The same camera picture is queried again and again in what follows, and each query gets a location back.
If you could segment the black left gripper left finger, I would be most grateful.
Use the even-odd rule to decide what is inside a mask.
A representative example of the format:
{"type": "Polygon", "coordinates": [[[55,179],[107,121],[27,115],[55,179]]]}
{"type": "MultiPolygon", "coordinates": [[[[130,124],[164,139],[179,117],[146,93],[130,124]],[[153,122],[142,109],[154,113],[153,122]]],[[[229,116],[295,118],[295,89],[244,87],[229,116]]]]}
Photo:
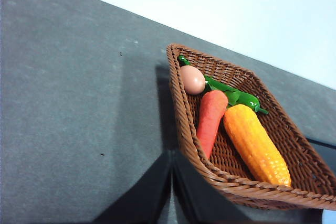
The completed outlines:
{"type": "Polygon", "coordinates": [[[171,152],[163,152],[138,182],[94,223],[157,223],[171,188],[171,152]]]}

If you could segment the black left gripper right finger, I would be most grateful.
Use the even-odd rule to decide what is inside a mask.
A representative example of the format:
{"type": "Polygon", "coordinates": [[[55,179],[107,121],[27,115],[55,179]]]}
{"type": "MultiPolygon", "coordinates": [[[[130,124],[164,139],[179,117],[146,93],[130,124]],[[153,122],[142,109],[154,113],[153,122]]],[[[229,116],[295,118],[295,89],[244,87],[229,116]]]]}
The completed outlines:
{"type": "Polygon", "coordinates": [[[172,158],[177,197],[190,223],[252,222],[211,186],[180,151],[173,151],[172,158]]]}

